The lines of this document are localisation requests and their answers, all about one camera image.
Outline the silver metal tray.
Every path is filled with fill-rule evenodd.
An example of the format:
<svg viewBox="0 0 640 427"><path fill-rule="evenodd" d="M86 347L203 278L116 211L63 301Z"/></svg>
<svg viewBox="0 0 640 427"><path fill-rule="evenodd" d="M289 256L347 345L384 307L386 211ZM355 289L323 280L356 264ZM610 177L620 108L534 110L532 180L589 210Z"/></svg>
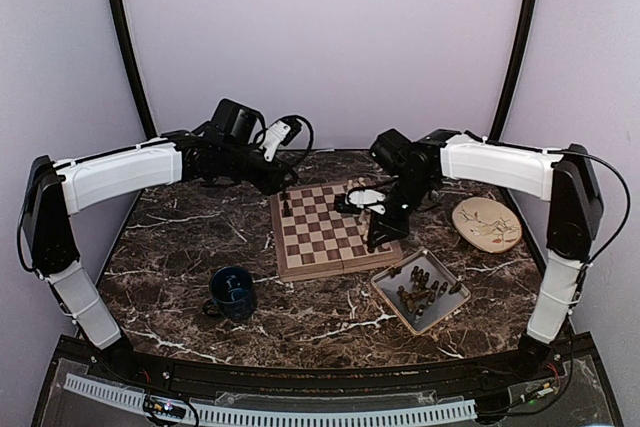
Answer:
<svg viewBox="0 0 640 427"><path fill-rule="evenodd" d="M421 335L471 298L470 290L428 249L374 275L374 289L413 335Z"/></svg>

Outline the dark wooden chess knight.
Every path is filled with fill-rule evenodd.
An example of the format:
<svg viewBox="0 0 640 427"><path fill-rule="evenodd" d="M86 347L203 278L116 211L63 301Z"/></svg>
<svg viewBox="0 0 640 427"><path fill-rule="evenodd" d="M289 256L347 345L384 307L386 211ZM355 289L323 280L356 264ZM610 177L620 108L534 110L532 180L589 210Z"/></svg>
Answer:
<svg viewBox="0 0 640 427"><path fill-rule="evenodd" d="M290 205L289 205L289 203L287 201L283 202L282 215L284 217L290 217L292 215L292 211L291 211Z"/></svg>

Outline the wooden folding chess board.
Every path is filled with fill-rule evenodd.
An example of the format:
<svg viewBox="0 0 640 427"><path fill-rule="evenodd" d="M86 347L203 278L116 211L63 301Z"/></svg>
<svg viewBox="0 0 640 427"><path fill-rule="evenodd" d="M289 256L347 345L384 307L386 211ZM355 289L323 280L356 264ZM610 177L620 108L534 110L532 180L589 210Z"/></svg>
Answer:
<svg viewBox="0 0 640 427"><path fill-rule="evenodd" d="M347 180L287 190L292 215L282 215L280 193L270 197L278 274L282 281L310 280L389 267L403 258L397 242L368 253L355 214L334 210Z"/></svg>

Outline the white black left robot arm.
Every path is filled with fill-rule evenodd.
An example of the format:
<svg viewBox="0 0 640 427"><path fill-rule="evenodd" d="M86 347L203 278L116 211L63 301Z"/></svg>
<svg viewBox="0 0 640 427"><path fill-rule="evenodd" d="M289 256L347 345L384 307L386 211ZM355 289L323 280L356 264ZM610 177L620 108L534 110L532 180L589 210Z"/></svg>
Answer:
<svg viewBox="0 0 640 427"><path fill-rule="evenodd" d="M257 110L230 99L219 102L210 120L193 130L176 130L148 141L91 156L31 165L17 227L17 250L25 271L46 282L89 343L103 352L101 364L120 383L141 374L140 359L81 262L70 219L113 198L150 187L226 178L247 182L264 195L293 185L298 160L277 152L312 124L290 114L267 124Z"/></svg>

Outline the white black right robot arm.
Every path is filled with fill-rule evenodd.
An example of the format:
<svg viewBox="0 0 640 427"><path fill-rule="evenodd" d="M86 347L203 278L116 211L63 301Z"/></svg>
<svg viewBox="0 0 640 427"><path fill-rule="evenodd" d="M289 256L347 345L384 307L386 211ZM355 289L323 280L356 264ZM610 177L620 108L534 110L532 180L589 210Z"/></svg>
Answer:
<svg viewBox="0 0 640 427"><path fill-rule="evenodd" d="M383 194L354 189L349 203L371 213L367 245L374 249L409 233L409 219L443 179L470 180L512 189L549 204L547 261L527 335L554 341L590 262L603 215L603 201L586 149L564 151L513 146L470 133L439 129L411 141L399 131L380 134L370 148L374 161L393 177Z"/></svg>

